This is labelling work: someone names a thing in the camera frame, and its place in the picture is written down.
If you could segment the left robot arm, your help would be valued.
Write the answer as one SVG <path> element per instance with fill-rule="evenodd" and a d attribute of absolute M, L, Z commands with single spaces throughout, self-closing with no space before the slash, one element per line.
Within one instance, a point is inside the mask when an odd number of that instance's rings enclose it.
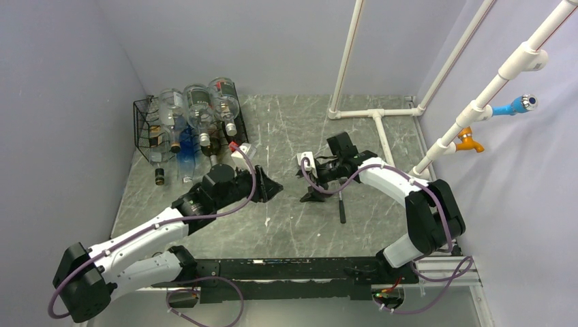
<path fill-rule="evenodd" d="M 171 247 L 157 259 L 145 255 L 223 217 L 221 209 L 231 204 L 238 205 L 231 210 L 235 213 L 249 202 L 266 203 L 283 189 L 259 165 L 248 170 L 213 166 L 187 193 L 138 227 L 98 245 L 70 245 L 52 280 L 49 316 L 81 323 L 139 288 L 165 282 L 189 285 L 197 263 L 187 249 Z"/>

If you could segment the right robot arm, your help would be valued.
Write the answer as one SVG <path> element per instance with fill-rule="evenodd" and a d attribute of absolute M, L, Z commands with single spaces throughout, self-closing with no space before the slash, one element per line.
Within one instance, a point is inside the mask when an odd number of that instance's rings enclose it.
<path fill-rule="evenodd" d="M 329 183 L 341 180 L 340 191 L 354 181 L 384 193 L 405 209 L 407 232 L 377 253 L 379 280 L 391 283 L 409 262 L 453 250 L 453 241 L 464 234 L 466 225 L 446 181 L 410 176 L 372 151 L 359 151 L 346 132 L 331 136 L 327 143 L 329 157 L 314 157 L 310 151 L 296 154 L 297 176 L 309 184 L 302 202 L 324 201 L 334 194 Z"/>

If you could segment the clear frosted short bottle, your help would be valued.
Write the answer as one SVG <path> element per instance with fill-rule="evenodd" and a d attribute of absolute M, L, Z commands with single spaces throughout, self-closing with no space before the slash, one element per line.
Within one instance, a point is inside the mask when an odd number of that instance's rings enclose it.
<path fill-rule="evenodd" d="M 170 152 L 177 154 L 181 151 L 181 133 L 187 125 L 183 116 L 185 103 L 182 92 L 177 89 L 164 89 L 159 93 L 158 102 L 162 127 L 169 137 Z"/>

